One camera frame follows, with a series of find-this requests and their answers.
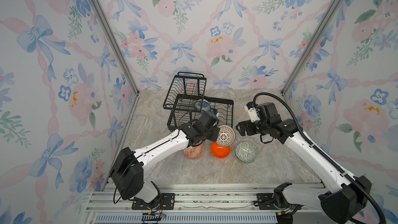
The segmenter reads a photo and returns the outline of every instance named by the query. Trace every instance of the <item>marble countertop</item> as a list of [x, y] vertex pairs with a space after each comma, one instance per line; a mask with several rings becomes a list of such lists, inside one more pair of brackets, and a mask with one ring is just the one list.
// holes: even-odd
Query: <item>marble countertop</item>
[[[247, 102], [259, 92], [270, 92], [282, 97], [277, 89], [269, 90], [206, 90], [208, 97], [234, 101], [235, 126], [249, 119], [244, 110]], [[167, 136], [167, 120], [171, 110], [163, 109], [167, 90], [140, 92], [140, 99], [133, 116], [132, 126], [125, 141], [131, 150], [149, 145]], [[260, 96], [257, 104], [274, 102], [282, 119], [289, 118], [289, 112], [276, 99]], [[205, 152], [200, 159], [190, 160], [178, 151], [145, 171], [146, 179], [156, 184], [210, 184], [210, 183], [319, 183], [315, 172], [292, 150], [274, 140], [262, 144], [259, 135], [241, 137], [235, 130], [236, 140], [231, 145], [227, 158], [218, 159], [210, 152], [211, 141], [205, 141]], [[242, 141], [251, 141], [258, 148], [258, 157], [252, 163], [243, 163], [235, 155], [235, 147]]]

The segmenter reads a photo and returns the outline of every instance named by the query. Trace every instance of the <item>vent grille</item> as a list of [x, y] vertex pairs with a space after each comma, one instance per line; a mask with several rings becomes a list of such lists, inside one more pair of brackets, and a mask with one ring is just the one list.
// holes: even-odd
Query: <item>vent grille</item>
[[[277, 223], [275, 213], [172, 213], [159, 223]], [[142, 223], [142, 213], [98, 213], [95, 224]], [[144, 216], [146, 223], [156, 223]]]

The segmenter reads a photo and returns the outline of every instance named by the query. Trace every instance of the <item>orange bowl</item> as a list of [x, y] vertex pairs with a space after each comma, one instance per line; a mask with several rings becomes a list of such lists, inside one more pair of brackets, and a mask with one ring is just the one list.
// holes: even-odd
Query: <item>orange bowl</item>
[[211, 153], [214, 155], [214, 157], [223, 159], [228, 157], [229, 153], [231, 153], [231, 147], [223, 147], [219, 146], [216, 142], [213, 142], [210, 147]]

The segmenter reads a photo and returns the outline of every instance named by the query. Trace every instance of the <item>green patterned bowl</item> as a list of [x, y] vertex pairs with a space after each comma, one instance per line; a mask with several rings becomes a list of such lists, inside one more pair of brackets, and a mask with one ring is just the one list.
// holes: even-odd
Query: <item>green patterned bowl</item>
[[252, 142], [243, 141], [236, 146], [235, 154], [241, 162], [251, 163], [256, 160], [258, 149]]

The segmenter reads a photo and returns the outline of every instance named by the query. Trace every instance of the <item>metal mounting plate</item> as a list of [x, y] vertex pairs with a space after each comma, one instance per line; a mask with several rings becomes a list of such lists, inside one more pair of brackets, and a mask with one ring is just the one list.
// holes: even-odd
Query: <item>metal mounting plate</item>
[[[160, 208], [162, 210], [173, 210], [174, 209], [174, 197], [176, 196], [176, 194], [174, 193], [162, 193], [162, 197], [160, 198], [162, 202], [162, 205]], [[143, 204], [142, 201], [133, 201], [132, 202], [132, 206], [131, 206], [132, 210], [148, 210], [148, 208], [145, 206], [145, 204]]]
[[257, 201], [259, 202], [259, 209], [260, 210], [269, 210], [269, 209], [278, 209], [274, 206], [273, 203], [271, 204], [261, 204], [261, 202], [266, 202], [272, 199], [273, 193], [258, 193], [256, 194], [257, 196]]

